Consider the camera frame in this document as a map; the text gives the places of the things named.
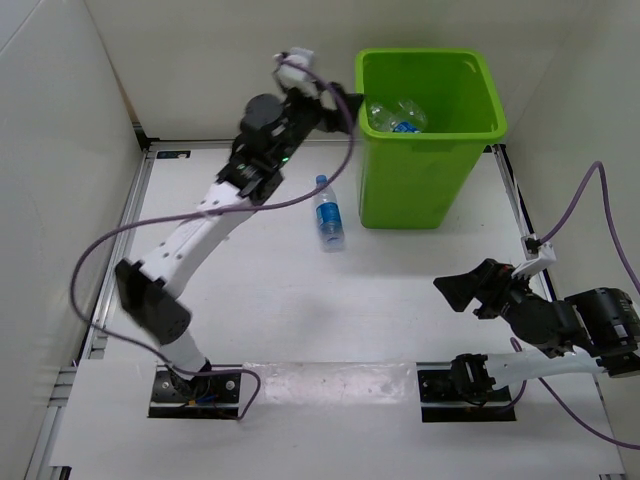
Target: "blue bottle label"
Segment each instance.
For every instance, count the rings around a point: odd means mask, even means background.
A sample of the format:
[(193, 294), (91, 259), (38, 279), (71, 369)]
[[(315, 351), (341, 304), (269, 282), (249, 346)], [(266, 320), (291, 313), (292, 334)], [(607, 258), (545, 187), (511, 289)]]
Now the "blue bottle label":
[(323, 203), (316, 208), (316, 215), (318, 216), (318, 225), (322, 226), (328, 222), (336, 222), (342, 225), (342, 219), (340, 218), (340, 210), (338, 205), (334, 202)]
[(416, 127), (411, 125), (409, 122), (400, 122), (396, 125), (396, 128), (393, 129), (394, 133), (420, 133)]

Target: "white clamp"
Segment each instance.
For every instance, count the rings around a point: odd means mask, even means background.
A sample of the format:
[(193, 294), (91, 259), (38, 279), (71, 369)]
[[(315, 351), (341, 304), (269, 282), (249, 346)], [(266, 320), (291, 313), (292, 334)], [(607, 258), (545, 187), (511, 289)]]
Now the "white clamp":
[(537, 248), (537, 251), (531, 251), (527, 247), (527, 240), (537, 240), (537, 238), (536, 235), (522, 237), (522, 245), (525, 249), (527, 260), (516, 267), (511, 274), (513, 278), (529, 279), (555, 263), (556, 253), (553, 251), (551, 242), (543, 243)]
[[(293, 47), (288, 52), (287, 62), (311, 68), (313, 57), (314, 53), (312, 50)], [(313, 82), (302, 70), (297, 70), (289, 65), (282, 65), (276, 71), (276, 77), (285, 88), (298, 88), (308, 96), (313, 96), (315, 94)]]

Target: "crushed plastic bottle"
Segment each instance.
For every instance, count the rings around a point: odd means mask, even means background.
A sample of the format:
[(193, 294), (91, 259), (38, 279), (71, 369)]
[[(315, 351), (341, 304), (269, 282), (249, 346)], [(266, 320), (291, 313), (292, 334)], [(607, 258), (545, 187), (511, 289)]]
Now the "crushed plastic bottle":
[(369, 103), (369, 125), (379, 132), (421, 133), (425, 130), (427, 116), (413, 100), (402, 99), (395, 105), (398, 113), (392, 112), (381, 102)]

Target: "white wall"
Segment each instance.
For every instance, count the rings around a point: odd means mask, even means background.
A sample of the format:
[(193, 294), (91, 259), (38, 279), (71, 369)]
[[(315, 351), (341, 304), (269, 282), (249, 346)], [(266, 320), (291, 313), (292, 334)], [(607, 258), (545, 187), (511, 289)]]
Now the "white wall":
[(0, 4), (0, 478), (16, 479), (83, 333), (71, 269), (117, 223), (140, 152), (82, 0)]
[(515, 123), (589, 0), (87, 0), (147, 135), (233, 138), (245, 103), (275, 89), (274, 53), (304, 46), (353, 88), (366, 47), (469, 47)]
[[(595, 2), (554, 59), (508, 142), (540, 233), (558, 220), (589, 165), (604, 162), (618, 233), (636, 271), (640, 271), (638, 46), (640, 2)], [(612, 286), (640, 301), (609, 237), (597, 179), (554, 245), (559, 261), (551, 273), (561, 295)], [(601, 387), (617, 437), (640, 443), (640, 378), (605, 378)], [(640, 478), (640, 453), (622, 450), (622, 456), (631, 478)]]

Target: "green trash bin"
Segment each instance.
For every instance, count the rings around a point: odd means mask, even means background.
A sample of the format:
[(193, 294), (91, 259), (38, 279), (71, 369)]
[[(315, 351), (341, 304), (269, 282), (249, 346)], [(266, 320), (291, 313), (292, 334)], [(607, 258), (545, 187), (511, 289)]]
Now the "green trash bin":
[(356, 60), (356, 90), (426, 113), (424, 133), (379, 132), (360, 111), (364, 162), (360, 220), (367, 228), (437, 228), (484, 148), (507, 122), (484, 58), (464, 49), (368, 49)]

